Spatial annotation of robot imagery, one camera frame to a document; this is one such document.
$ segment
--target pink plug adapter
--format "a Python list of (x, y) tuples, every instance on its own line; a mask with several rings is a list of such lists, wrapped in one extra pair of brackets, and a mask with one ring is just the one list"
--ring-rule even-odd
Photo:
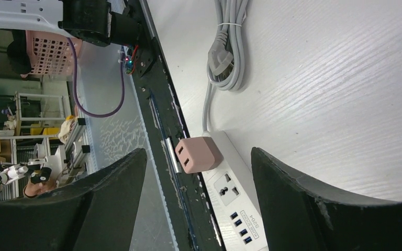
[(175, 149), (187, 174), (209, 171), (222, 162), (222, 155), (210, 137), (182, 139)]

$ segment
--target red wire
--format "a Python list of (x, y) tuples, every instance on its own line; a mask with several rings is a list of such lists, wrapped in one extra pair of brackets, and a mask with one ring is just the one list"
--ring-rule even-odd
[(130, 76), (131, 74), (133, 74), (133, 72), (135, 71), (135, 65), (136, 65), (135, 55), (136, 55), (136, 51), (138, 50), (138, 47), (139, 47), (138, 45), (135, 46), (135, 49), (133, 50), (133, 54), (132, 54), (133, 68), (132, 68), (132, 72), (129, 73), (129, 76)]

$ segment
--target pink plastic basket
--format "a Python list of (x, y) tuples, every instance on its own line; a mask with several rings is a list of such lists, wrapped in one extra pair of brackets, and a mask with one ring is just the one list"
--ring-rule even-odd
[[(73, 54), (66, 37), (28, 30), (26, 36), (27, 54), (31, 63), (30, 74), (69, 76), (73, 73)], [(79, 56), (82, 41), (77, 38), (72, 38), (72, 41)]]

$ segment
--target table surface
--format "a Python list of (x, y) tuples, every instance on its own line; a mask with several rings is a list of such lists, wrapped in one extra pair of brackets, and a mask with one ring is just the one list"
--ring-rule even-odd
[[(148, 0), (191, 136), (202, 133), (214, 1)], [(249, 1), (239, 93), (211, 130), (331, 185), (402, 200), (402, 1)]]

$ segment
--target power strip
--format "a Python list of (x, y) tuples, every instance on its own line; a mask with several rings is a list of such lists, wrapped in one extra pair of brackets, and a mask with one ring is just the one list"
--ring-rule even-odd
[(223, 131), (205, 132), (223, 160), (202, 172), (227, 250), (268, 250), (253, 176)]

